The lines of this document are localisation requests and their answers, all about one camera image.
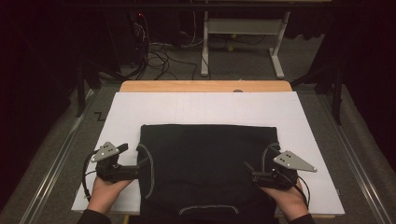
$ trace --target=folded black garment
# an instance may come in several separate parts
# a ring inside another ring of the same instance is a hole
[[[263,169],[276,128],[211,124],[143,125],[138,161],[141,217],[272,220],[275,202],[252,183],[244,161]]]

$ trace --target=sleeve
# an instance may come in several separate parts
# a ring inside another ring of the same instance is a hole
[[[111,221],[102,213],[85,209],[77,224],[111,224]]]
[[[312,218],[311,214],[307,214],[302,217],[297,217],[290,224],[315,224],[314,219]]]

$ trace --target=gray carpet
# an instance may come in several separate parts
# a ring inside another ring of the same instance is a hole
[[[300,37],[285,39],[279,52],[279,58],[285,72],[286,80],[292,81],[304,75],[315,57],[322,38],[306,41]],[[257,42],[257,37],[244,38],[244,41]],[[234,51],[226,49],[212,49],[209,53],[210,73],[212,79],[276,79],[269,55],[266,51],[274,43],[272,37],[265,37],[259,45],[233,43]],[[213,40],[212,47],[222,46],[220,40]],[[175,49],[167,47],[168,54],[175,60],[197,63],[195,79],[200,77],[200,48]],[[169,66],[177,79],[191,79],[193,65],[171,62]],[[142,79],[153,79],[161,72],[149,68]],[[161,79],[175,79],[174,75],[165,74]],[[42,200],[42,209],[37,211],[32,223],[76,223],[80,214],[72,212],[75,192],[80,185],[82,163],[96,145],[104,122],[98,120],[97,112],[102,118],[108,112],[112,98],[119,90],[120,83],[106,81],[103,87],[95,91],[89,98],[83,119],[76,119],[77,96],[70,96],[72,105],[53,125],[48,137],[43,142],[31,162],[20,184],[11,196],[7,206],[0,215],[0,223],[20,223],[29,203],[32,201],[37,188],[48,172],[52,162],[57,159],[70,130],[79,123],[76,136],[70,144],[64,165],[48,199]],[[334,126],[329,116],[328,96],[315,95],[312,85],[301,85],[295,89],[302,102],[304,112],[308,118],[319,149],[328,166],[334,185],[340,190],[340,199],[346,210],[344,216],[333,219],[317,219],[317,223],[381,223],[373,212],[374,208],[368,203],[353,167],[345,152],[345,141],[339,136],[339,127]],[[342,132],[348,140],[348,145],[355,149],[361,166],[371,180],[371,184],[378,192],[378,196],[387,211],[396,211],[396,175],[389,168],[386,160],[375,144],[373,137],[367,130],[353,101],[343,89],[342,102]],[[121,223],[123,216],[113,215],[114,223]]]

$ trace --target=dark background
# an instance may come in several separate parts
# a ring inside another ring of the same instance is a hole
[[[136,51],[127,12],[72,13],[64,11],[57,1],[50,0],[34,3],[3,1],[1,5],[0,116],[1,142],[5,146],[1,147],[3,161],[0,169],[6,174],[0,191],[0,208],[3,208],[51,124],[69,106],[68,96],[77,83],[78,59],[87,57],[113,71],[120,71],[121,65],[133,62]],[[311,70],[315,71],[334,58],[345,59],[344,83],[395,170],[396,28],[393,22],[396,18],[393,11],[390,3],[381,1],[378,7],[371,8],[363,16],[342,14],[336,20],[322,12],[292,13],[285,35],[291,38],[304,35],[309,39],[326,34]],[[174,10],[142,12],[152,38],[178,46],[180,31],[193,33],[190,13]],[[261,13],[231,14],[233,17],[263,18]],[[227,17],[230,12],[212,11],[211,15]],[[266,14],[265,19],[274,16],[277,14]],[[196,13],[198,35],[202,35],[202,17],[203,12]],[[352,28],[356,26],[360,27],[359,32],[352,34]],[[349,35],[354,37],[347,46],[340,47]],[[332,81],[331,78],[317,77],[311,82],[323,79]]]

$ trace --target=hand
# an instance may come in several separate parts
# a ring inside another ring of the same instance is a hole
[[[132,181],[122,180],[113,184],[97,176],[93,182],[92,196],[87,208],[99,213],[107,213],[122,190],[131,184]]]
[[[301,183],[298,180],[297,187],[302,189]],[[288,221],[292,221],[297,217],[302,217],[308,214],[308,209],[306,208],[306,205],[304,203],[303,195],[301,195],[301,193],[297,189],[261,189],[276,201],[276,205],[286,216]]]

